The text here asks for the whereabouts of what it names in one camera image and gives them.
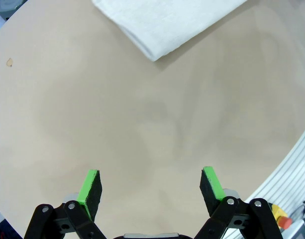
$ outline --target beige table surface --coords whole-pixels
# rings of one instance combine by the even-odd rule
[[[90,0],[29,0],[0,30],[0,210],[22,236],[92,168],[108,238],[194,236],[203,166],[246,199],[304,129],[305,0],[249,0],[155,63]]]

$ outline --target white towel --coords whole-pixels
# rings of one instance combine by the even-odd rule
[[[196,36],[246,0],[92,0],[152,61]]]

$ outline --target green gripper pad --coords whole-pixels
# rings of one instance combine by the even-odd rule
[[[101,195],[102,183],[99,170],[89,170],[77,201],[85,208],[92,221],[95,220]]]
[[[200,189],[211,216],[216,210],[225,193],[212,167],[204,167],[201,174]]]

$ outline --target white striped surface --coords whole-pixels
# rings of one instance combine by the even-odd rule
[[[246,200],[264,198],[280,206],[295,221],[302,217],[305,200],[305,131],[283,162]],[[242,238],[239,230],[229,229],[225,239]]]

